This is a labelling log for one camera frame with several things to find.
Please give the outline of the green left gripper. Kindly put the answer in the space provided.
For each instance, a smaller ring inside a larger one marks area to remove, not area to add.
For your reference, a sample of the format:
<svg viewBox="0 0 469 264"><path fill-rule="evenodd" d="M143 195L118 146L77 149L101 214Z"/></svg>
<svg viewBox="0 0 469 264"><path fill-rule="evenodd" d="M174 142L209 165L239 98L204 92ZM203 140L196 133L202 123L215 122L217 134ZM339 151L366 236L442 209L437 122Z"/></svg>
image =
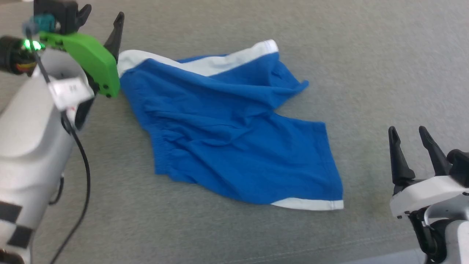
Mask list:
<svg viewBox="0 0 469 264"><path fill-rule="evenodd" d="M80 29L89 18L92 5L84 5L76 15L75 25ZM116 97L121 88L117 62L122 42L125 14L119 12L113 23L113 30L104 44L95 37L80 32L61 35L40 32L42 43L67 52L92 77L99 92L106 97Z"/></svg>

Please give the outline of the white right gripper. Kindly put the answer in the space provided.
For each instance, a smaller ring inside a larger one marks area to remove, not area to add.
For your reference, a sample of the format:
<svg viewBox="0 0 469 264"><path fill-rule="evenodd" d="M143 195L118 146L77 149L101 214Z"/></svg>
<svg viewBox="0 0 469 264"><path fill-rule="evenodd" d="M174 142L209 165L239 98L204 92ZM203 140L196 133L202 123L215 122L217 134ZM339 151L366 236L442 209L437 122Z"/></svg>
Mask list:
<svg viewBox="0 0 469 264"><path fill-rule="evenodd" d="M394 217L403 217L419 209L426 209L424 219L468 219L468 188L448 176L452 164L424 126L419 127L423 146L427 149L435 177L415 182L415 172L410 169L401 149L401 140L395 127L388 129L392 183L409 186L390 201Z"/></svg>

